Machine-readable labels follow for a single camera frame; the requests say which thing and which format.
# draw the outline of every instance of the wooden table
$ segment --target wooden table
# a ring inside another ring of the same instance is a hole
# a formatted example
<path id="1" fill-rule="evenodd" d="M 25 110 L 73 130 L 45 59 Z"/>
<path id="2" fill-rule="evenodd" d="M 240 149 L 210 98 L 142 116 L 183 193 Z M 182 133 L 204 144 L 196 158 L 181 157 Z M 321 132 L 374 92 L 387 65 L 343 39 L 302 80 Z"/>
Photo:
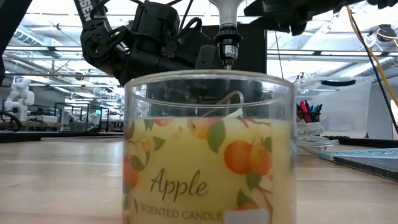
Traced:
<path id="1" fill-rule="evenodd" d="M 0 223 L 121 223 L 122 143 L 0 144 Z M 398 184 L 302 153 L 298 224 L 395 224 Z"/>

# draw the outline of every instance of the green leaf illustration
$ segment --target green leaf illustration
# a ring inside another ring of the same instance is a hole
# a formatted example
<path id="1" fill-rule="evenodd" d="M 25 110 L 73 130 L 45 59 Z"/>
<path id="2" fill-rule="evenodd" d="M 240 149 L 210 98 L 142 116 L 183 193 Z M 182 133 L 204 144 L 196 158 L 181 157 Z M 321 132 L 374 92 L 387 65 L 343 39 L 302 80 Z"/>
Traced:
<path id="1" fill-rule="evenodd" d="M 130 189 L 130 183 L 125 181 L 123 182 L 123 194 L 128 194 Z"/>
<path id="2" fill-rule="evenodd" d="M 136 171 L 142 171 L 142 170 L 145 169 L 145 166 L 148 165 L 148 161 L 149 161 L 149 158 L 150 158 L 150 152 L 146 152 L 146 153 L 145 153 L 145 156 L 146 156 L 145 165 L 142 164 L 142 162 L 139 160 L 139 158 L 138 158 L 137 156 L 133 155 L 133 156 L 131 157 L 131 164 L 132 164 L 132 167 L 133 167 Z"/>
<path id="3" fill-rule="evenodd" d="M 248 183 L 249 190 L 257 188 L 260 184 L 260 181 L 261 176 L 256 172 L 251 171 L 246 175 L 246 183 Z"/>
<path id="4" fill-rule="evenodd" d="M 272 152 L 272 138 L 268 137 L 264 140 L 264 145 L 266 146 L 267 150 Z"/>
<path id="5" fill-rule="evenodd" d="M 152 127 L 154 126 L 155 121 L 153 119 L 145 119 L 144 124 L 145 124 L 145 131 L 148 129 L 151 131 Z"/>
<path id="6" fill-rule="evenodd" d="M 123 198 L 123 209 L 128 210 L 129 209 L 129 196 L 125 195 Z"/>
<path id="7" fill-rule="evenodd" d="M 134 199 L 134 206 L 135 206 L 135 208 L 136 208 L 136 212 L 138 213 L 138 203 L 137 203 L 137 200 L 136 200 L 136 199 Z"/>
<path id="8" fill-rule="evenodd" d="M 248 197 L 243 193 L 242 190 L 239 190 L 238 193 L 238 206 L 244 205 L 244 204 L 252 204 L 252 205 L 257 205 L 253 199 Z"/>
<path id="9" fill-rule="evenodd" d="M 134 124 L 134 121 L 131 121 L 130 127 L 124 132 L 124 138 L 129 140 L 133 137 L 134 135 L 134 130 L 136 128 L 136 125 Z"/>
<path id="10" fill-rule="evenodd" d="M 225 139 L 225 124 L 224 121 L 217 121 L 209 128 L 208 136 L 207 136 L 207 144 L 210 149 L 218 153 L 220 146 L 222 145 Z"/>
<path id="11" fill-rule="evenodd" d="M 158 138 L 158 137 L 154 137 L 154 142 L 155 142 L 155 151 L 158 151 L 163 144 L 166 142 L 166 140 Z"/>

